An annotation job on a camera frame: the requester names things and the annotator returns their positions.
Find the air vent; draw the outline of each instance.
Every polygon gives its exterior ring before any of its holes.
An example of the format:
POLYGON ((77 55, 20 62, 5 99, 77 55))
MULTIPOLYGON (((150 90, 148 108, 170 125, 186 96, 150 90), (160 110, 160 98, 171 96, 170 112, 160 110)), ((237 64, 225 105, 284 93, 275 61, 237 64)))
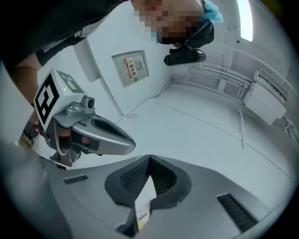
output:
POLYGON ((65 184, 72 184, 72 183, 78 183, 81 182, 83 180, 88 179, 88 177, 86 175, 79 175, 76 177, 69 177, 69 178, 65 178, 64 182, 65 184))
POLYGON ((217 199, 242 232, 257 224, 257 221, 230 194, 218 196, 217 199))

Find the camera lens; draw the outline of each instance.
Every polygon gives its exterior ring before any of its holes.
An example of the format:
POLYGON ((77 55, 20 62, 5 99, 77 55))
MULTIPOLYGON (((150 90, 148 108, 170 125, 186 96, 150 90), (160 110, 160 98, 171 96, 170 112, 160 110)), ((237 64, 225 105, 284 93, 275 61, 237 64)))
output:
POLYGON ((88 108, 93 108, 93 106, 94 106, 94 100, 93 99, 91 99, 89 102, 88 102, 88 108))

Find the blue face mask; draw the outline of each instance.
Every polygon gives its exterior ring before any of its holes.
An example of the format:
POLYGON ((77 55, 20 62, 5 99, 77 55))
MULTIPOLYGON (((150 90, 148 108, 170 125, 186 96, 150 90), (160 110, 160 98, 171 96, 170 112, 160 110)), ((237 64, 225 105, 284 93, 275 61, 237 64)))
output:
POLYGON ((223 22, 223 16, 218 11, 218 7, 212 3, 210 0, 205 0, 206 6, 205 11, 206 13, 202 16, 202 20, 209 19, 211 23, 216 22, 223 22))

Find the white air conditioning unit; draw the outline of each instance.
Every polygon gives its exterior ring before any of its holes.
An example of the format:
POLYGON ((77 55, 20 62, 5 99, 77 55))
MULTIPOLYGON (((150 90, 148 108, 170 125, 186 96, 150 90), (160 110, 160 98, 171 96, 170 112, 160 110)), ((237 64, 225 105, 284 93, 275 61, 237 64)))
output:
POLYGON ((246 107, 271 125, 274 120, 281 119, 285 114, 286 101, 287 92, 270 74, 258 69, 244 98, 246 107))

